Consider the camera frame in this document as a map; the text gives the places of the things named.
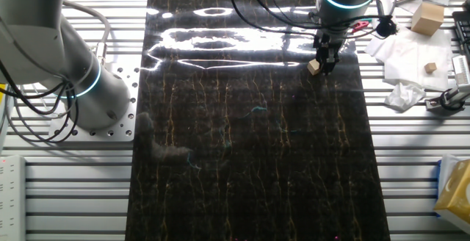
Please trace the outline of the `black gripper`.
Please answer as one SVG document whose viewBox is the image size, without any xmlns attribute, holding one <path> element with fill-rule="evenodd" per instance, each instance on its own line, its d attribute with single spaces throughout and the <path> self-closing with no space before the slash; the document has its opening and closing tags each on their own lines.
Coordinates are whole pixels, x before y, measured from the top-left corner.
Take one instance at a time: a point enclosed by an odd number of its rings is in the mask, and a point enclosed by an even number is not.
<svg viewBox="0 0 470 241">
<path fill-rule="evenodd" d="M 321 29 L 314 36 L 313 47 L 317 50 L 316 61 L 319 71 L 328 75 L 339 62 L 338 51 L 344 45 L 344 38 L 340 34 L 329 34 Z"/>
</svg>

